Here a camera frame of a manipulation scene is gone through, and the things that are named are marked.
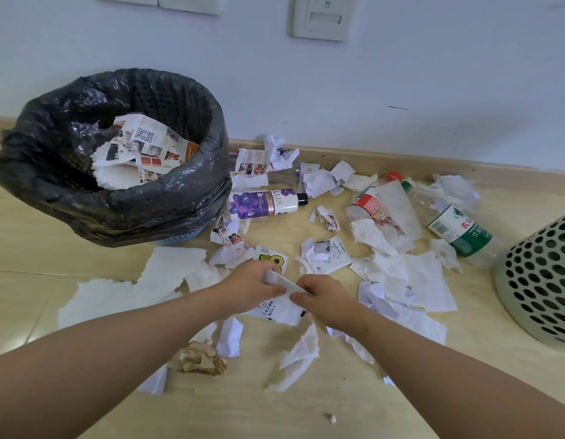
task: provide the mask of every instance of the qr code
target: qr code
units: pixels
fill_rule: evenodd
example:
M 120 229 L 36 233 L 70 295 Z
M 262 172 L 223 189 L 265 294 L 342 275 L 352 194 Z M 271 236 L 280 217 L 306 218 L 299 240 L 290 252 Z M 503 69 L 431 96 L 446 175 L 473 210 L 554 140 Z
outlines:
M 154 140 L 154 132 L 147 131 L 146 129 L 139 127 L 134 133 L 134 139 L 152 143 Z
M 175 140 L 176 143 L 178 143 L 180 140 L 179 135 L 169 127 L 167 127 L 166 129 L 166 136 L 170 137 L 172 140 Z

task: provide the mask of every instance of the trash can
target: trash can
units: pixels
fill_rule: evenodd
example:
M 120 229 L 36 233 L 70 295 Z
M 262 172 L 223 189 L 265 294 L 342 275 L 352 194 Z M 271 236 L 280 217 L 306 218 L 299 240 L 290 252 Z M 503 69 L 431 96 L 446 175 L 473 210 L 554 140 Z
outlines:
M 514 245 L 494 266 L 500 300 L 514 320 L 565 349 L 565 215 Z
M 100 188 L 91 154 L 113 137 L 115 117 L 138 112 L 200 145 L 188 162 L 125 190 Z M 198 234 L 231 190 L 221 106 L 179 75 L 128 69 L 81 77 L 28 102 L 4 132 L 0 185 L 102 246 L 178 242 Z

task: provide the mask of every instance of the purple flower print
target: purple flower print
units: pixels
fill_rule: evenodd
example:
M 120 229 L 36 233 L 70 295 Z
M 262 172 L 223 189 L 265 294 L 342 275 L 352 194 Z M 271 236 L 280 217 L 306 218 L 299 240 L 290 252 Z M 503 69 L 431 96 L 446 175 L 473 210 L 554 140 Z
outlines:
M 233 202 L 230 202 L 230 214 L 237 214 L 240 219 L 249 219 L 256 213 L 254 207 L 258 205 L 257 199 L 247 192 L 242 195 L 234 194 Z

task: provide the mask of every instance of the person's right hand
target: person's right hand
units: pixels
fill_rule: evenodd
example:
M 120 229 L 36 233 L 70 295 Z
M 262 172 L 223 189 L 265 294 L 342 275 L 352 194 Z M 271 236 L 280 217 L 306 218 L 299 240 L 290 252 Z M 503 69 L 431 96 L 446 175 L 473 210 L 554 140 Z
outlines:
M 341 282 L 322 274 L 305 274 L 296 283 L 308 291 L 291 294 L 291 300 L 312 313 L 325 325 L 343 332 L 351 331 L 360 303 Z

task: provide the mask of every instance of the person's left hand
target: person's left hand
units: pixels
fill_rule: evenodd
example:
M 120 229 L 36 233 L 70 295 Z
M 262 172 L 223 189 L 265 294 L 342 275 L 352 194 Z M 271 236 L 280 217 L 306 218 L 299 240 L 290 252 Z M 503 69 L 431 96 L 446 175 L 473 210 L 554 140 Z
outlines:
M 247 260 L 239 265 L 220 283 L 214 285 L 224 310 L 238 314 L 257 307 L 260 302 L 283 295 L 282 285 L 267 285 L 263 282 L 266 270 L 280 272 L 280 267 L 271 260 Z

